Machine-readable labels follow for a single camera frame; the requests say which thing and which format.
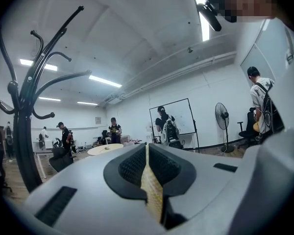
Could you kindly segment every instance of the round table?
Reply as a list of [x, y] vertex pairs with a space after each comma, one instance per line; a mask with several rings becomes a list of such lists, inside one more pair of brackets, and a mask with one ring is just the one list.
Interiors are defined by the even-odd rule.
[[253, 125], [253, 129], [254, 129], [254, 131], [256, 131], [256, 132], [260, 132], [260, 130], [259, 130], [259, 125], [260, 125], [260, 122], [258, 121], [257, 123], [254, 123], [254, 125]]
[[87, 153], [89, 155], [96, 156], [96, 155], [100, 155], [102, 153], [113, 151], [113, 150], [116, 150], [116, 149], [119, 149], [122, 147], [123, 147], [123, 144], [121, 144], [121, 143], [105, 144], [105, 145], [100, 145], [100, 146], [94, 147], [94, 148], [90, 149]]

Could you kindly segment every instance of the whiteboard stand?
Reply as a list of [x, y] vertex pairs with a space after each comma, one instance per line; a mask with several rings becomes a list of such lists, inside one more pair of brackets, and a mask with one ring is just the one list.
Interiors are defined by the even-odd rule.
[[[190, 102], [188, 98], [175, 101], [169, 104], [161, 105], [165, 108], [167, 114], [174, 117], [176, 126], [181, 128], [180, 135], [190, 135], [196, 133], [197, 138], [197, 145], [198, 145], [198, 152], [199, 152], [199, 141], [198, 141], [198, 134], [196, 128], [196, 122], [193, 117], [193, 112], [191, 109]], [[153, 142], [156, 143], [156, 136], [153, 129], [153, 123], [155, 122], [156, 118], [159, 117], [157, 112], [158, 106], [149, 109], [151, 125], [152, 125], [152, 135], [153, 135]], [[193, 144], [193, 152], [196, 151], [196, 141], [192, 137], [192, 144]]]

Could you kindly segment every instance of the cap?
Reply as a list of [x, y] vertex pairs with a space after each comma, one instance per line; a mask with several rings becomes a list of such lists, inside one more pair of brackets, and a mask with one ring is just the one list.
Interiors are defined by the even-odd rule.
[[58, 125], [57, 125], [57, 128], [58, 128], [60, 125], [62, 125], [62, 124], [63, 124], [63, 122], [59, 122]]
[[252, 76], [253, 73], [255, 73], [255, 72], [259, 73], [258, 69], [256, 67], [254, 67], [254, 66], [251, 66], [251, 67], [249, 67], [247, 69], [247, 75], [248, 76]]

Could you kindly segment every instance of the wooden floor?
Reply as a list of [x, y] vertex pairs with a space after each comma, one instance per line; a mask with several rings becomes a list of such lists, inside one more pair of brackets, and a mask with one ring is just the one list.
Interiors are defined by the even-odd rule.
[[[225, 156], [225, 157], [236, 157], [236, 158], [242, 158], [245, 150], [244, 149], [235, 149], [231, 153], [222, 153], [219, 148], [209, 148], [209, 149], [201, 149], [200, 153], [202, 154], [209, 154], [209, 155], [217, 155], [217, 156]], [[82, 160], [89, 155], [87, 154], [87, 151], [83, 151], [80, 154], [77, 154], [77, 157], [74, 159], [76, 160]], [[38, 165], [37, 159], [35, 158], [36, 166], [38, 168], [38, 171], [40, 173], [40, 176], [42, 178], [43, 182], [46, 182], [48, 179], [53, 177], [57, 172], [48, 164], [48, 158], [41, 156], [42, 165], [46, 174], [46, 179], [42, 177], [42, 173], [40, 171], [40, 167]], [[12, 188], [13, 192], [10, 193], [9, 190], [5, 190], [4, 194], [11, 199], [16, 204], [21, 204], [23, 201], [28, 197], [28, 191], [24, 185], [24, 182], [22, 180], [18, 165], [16, 160], [13, 162], [8, 162], [6, 159], [3, 161], [3, 167], [5, 169], [6, 173], [6, 182], [8, 185]], [[159, 189], [157, 185], [157, 180], [153, 176], [152, 171], [150, 170], [149, 166], [146, 166], [143, 177], [142, 177], [142, 188], [147, 191], [147, 195], [150, 198], [153, 198], [155, 201], [155, 205], [153, 207], [150, 207], [150, 211], [152, 214], [156, 216], [156, 218], [159, 218], [159, 194], [162, 189]]]

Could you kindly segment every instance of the woman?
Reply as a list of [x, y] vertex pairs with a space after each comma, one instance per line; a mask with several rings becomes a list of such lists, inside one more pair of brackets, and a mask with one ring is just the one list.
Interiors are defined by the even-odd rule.
[[111, 118], [111, 126], [109, 126], [111, 143], [121, 143], [121, 126], [117, 124], [116, 118]]
[[158, 107], [158, 114], [160, 115], [161, 118], [156, 119], [156, 128], [158, 132], [161, 132], [161, 143], [162, 144], [167, 144], [167, 140], [165, 140], [165, 135], [162, 133], [163, 132], [163, 127], [167, 120], [171, 120], [175, 124], [175, 118], [173, 116], [169, 116], [166, 113], [165, 107], [159, 106]]

